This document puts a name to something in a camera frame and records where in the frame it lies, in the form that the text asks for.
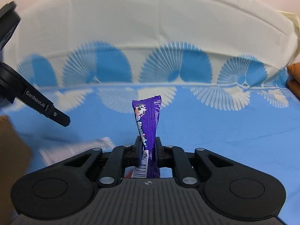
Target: blue bedsheet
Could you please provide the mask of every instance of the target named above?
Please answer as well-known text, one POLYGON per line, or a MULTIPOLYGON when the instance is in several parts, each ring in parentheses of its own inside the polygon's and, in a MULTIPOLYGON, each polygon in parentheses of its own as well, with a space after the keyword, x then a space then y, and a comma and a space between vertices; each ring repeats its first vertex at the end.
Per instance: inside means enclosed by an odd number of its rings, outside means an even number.
MULTIPOLYGON (((299 225, 300 104, 285 87, 286 69, 270 76, 256 58, 239 56, 224 60, 219 74, 213 76, 211 56, 193 46, 176 49, 176 44, 170 44, 154 51, 143 64, 139 82, 132 82, 126 60, 114 73, 113 67, 107 67, 101 74, 104 64, 100 62, 94 71, 90 67, 83 74, 86 67, 76 62, 80 53, 70 55, 64 67, 63 88, 58 87, 45 58, 33 55, 18 68, 37 87, 52 86, 42 90, 43 94, 71 119, 64 128, 19 101, 2 110, 34 150, 29 172, 44 167, 38 152, 41 147, 102 137, 109 137, 117 146, 133 144, 138 131, 131 101, 161 95, 157 136, 163 145, 180 146, 187 152, 203 147, 278 178, 287 193, 280 218, 299 225), (176 53, 179 62, 174 60, 176 53), (24 73, 28 64, 33 68, 31 74, 24 73)), ((125 59, 119 52, 112 53, 118 63, 125 59)))

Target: barcode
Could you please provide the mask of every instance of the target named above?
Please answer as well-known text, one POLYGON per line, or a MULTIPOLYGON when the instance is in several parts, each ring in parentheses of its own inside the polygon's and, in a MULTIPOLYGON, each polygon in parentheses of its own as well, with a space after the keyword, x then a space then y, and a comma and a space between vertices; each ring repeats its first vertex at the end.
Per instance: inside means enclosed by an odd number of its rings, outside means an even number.
POLYGON ((144 150, 142 156, 142 163, 139 167, 135 167, 131 177, 132 178, 146 178, 148 167, 148 150, 144 150))

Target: orange object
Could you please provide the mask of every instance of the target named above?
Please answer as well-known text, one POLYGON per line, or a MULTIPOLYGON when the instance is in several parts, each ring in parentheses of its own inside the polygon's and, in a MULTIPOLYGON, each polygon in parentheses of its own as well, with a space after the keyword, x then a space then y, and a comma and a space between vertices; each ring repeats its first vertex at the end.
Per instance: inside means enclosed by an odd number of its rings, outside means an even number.
POLYGON ((300 63, 295 63, 287 66, 287 71, 291 76, 294 77, 295 80, 300 82, 300 63))
POLYGON ((300 99, 300 83, 297 80, 287 82, 289 89, 300 99))

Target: cow cartoon logo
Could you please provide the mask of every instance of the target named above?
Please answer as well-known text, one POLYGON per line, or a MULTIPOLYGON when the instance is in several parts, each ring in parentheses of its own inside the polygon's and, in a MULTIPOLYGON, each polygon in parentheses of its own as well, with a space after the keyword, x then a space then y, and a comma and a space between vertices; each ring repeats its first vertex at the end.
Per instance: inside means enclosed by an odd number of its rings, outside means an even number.
POLYGON ((134 112, 136 114, 136 120, 139 121, 141 119, 141 116, 143 116, 145 114, 145 112, 147 111, 146 105, 137 104, 134 107, 135 107, 134 112))

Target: brown box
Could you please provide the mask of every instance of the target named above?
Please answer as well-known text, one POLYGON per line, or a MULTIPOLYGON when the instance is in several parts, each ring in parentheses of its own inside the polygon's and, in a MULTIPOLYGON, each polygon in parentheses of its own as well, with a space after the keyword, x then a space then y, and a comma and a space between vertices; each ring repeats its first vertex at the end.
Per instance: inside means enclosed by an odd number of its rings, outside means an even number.
POLYGON ((29 166, 31 149, 20 139, 7 116, 0 116, 0 225, 13 219, 11 187, 29 166))

